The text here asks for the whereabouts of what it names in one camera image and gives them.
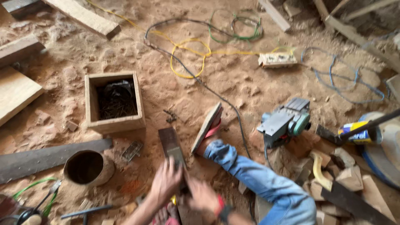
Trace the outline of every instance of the glue can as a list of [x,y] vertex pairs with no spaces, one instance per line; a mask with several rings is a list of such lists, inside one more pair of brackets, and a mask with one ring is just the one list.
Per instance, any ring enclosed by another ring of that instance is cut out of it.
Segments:
[[[365,124],[369,121],[360,121],[356,123],[348,123],[339,128],[338,134],[345,134],[350,131],[353,131]],[[382,143],[382,132],[380,128],[372,127],[368,130],[357,133],[349,138],[350,142],[353,142],[356,145],[364,145],[364,144],[380,144]]]

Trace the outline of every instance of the square wooden box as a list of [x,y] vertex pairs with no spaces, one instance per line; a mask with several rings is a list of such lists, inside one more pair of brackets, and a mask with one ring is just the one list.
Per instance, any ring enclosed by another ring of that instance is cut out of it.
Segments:
[[[115,119],[99,120],[99,105],[96,87],[105,86],[108,82],[133,78],[138,114]],[[142,94],[135,71],[118,73],[90,74],[85,76],[86,125],[100,133],[109,134],[130,131],[146,127]]]

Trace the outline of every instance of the hand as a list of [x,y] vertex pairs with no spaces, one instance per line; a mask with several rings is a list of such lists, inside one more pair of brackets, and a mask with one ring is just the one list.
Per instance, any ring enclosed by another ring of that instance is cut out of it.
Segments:
[[173,157],[166,159],[158,168],[154,176],[150,194],[155,203],[165,204],[179,190],[179,185],[183,180],[183,167],[180,165],[175,168]]
[[186,199],[186,203],[195,210],[210,211],[214,213],[220,208],[217,193],[204,181],[190,177],[185,173],[185,178],[192,198]]

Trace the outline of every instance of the blue jeans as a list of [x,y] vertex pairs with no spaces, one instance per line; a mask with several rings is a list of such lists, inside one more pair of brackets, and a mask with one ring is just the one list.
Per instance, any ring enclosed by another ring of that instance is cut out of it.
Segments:
[[292,180],[238,156],[235,147],[225,145],[222,140],[211,142],[203,156],[221,165],[258,196],[274,204],[260,225],[316,224],[314,199]]

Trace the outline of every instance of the dirt floor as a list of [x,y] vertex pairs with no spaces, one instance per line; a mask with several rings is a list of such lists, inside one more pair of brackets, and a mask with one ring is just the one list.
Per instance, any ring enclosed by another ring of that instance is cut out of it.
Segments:
[[[216,12],[212,23],[216,27],[230,29],[233,11],[257,9],[255,0],[97,0],[95,2],[117,14],[124,15],[144,29],[158,21],[179,16],[208,20],[214,9],[226,11]],[[158,129],[170,126],[177,131],[190,173],[209,181],[240,212],[250,216],[248,199],[237,191],[238,180],[215,163],[190,154],[190,147],[205,115],[219,101],[218,98],[201,87],[194,79],[176,76],[171,71],[169,56],[143,44],[142,30],[119,17],[90,6],[87,2],[82,1],[82,4],[97,14],[118,22],[122,32],[111,41],[107,41],[56,10],[43,10],[25,20],[16,21],[4,8],[0,8],[0,45],[30,33],[35,34],[45,45],[44,52],[20,62],[15,65],[15,68],[47,90],[0,127],[0,154],[102,138],[102,135],[85,128],[84,76],[135,70],[139,78],[146,129],[111,135],[114,138],[114,147],[106,150],[105,154],[114,160],[116,172],[105,185],[88,189],[66,180],[63,181],[50,214],[52,224],[69,223],[70,221],[61,221],[60,215],[77,211],[85,199],[89,200],[91,206],[106,203],[124,205],[133,201],[138,195],[146,193],[151,186],[157,167],[164,159]],[[345,41],[343,37],[324,31],[319,18],[315,16],[315,12],[311,11],[303,11],[294,18],[293,30],[289,34],[283,33],[266,12],[259,12],[264,36],[252,43],[232,41],[228,44],[219,44],[210,38],[207,27],[201,24],[180,22],[160,26],[157,29],[167,34],[176,43],[188,38],[198,38],[210,46],[212,51],[270,52],[278,46],[294,47],[299,61],[301,51],[306,47],[314,46],[333,54],[340,54],[344,61],[353,67],[367,66],[378,72],[383,71],[381,76],[390,74],[389,70],[384,69],[384,64],[380,60],[349,41]],[[250,35],[251,31],[244,29],[240,34]],[[168,41],[154,34],[149,35],[149,40],[168,51],[173,48]],[[189,43],[186,46],[207,52],[207,49],[199,43]],[[194,73],[201,70],[202,57],[183,49],[177,49],[175,55]],[[256,130],[261,115],[293,97],[311,100],[311,121],[314,124],[312,129],[315,129],[316,124],[321,123],[334,131],[342,124],[357,121],[364,113],[370,111],[387,113],[398,107],[393,99],[352,104],[341,98],[334,90],[318,82],[314,72],[307,66],[299,64],[291,68],[262,69],[258,67],[257,60],[258,57],[255,55],[212,54],[205,59],[205,67],[199,77],[211,89],[220,93],[239,109],[250,155],[259,163],[266,164],[262,136]],[[304,58],[305,65],[316,67],[321,71],[327,71],[331,61],[330,56],[318,50],[309,51]],[[173,67],[177,72],[188,75],[175,62]],[[353,71],[343,64],[335,66],[334,72],[354,78]],[[371,86],[382,87],[378,74],[363,69],[361,76],[363,81]],[[322,75],[322,78],[325,82],[329,82],[328,76]],[[334,79],[334,82],[338,86],[349,85],[349,82],[338,79]],[[360,84],[344,95],[354,101],[379,99]],[[222,137],[226,143],[234,145],[239,154],[246,155],[234,110],[226,103],[223,103],[223,107]],[[167,123],[168,115],[163,110],[175,113],[178,116],[177,121]],[[75,132],[66,128],[68,120],[80,124]],[[126,163],[120,155],[134,140],[143,142],[144,147],[141,149],[140,158],[134,158],[130,163]],[[272,166],[278,173],[291,177],[293,175],[291,164],[296,160],[285,148],[280,148],[272,158]],[[6,185],[1,185],[0,191],[11,195],[33,180],[43,177],[62,179],[62,167],[11,181]],[[29,206],[37,204],[46,195],[49,186],[49,184],[41,184],[38,188],[26,191],[22,195],[24,204]],[[388,193],[390,196],[386,196],[385,199],[394,217],[400,221],[400,212],[396,209],[400,202],[398,192],[391,190]],[[117,224],[125,216],[120,212],[117,216]],[[107,218],[107,214],[97,213],[89,218],[90,224],[101,224],[101,221]],[[206,217],[203,219],[204,224],[212,223]],[[79,224],[81,220],[74,219],[71,222]]]

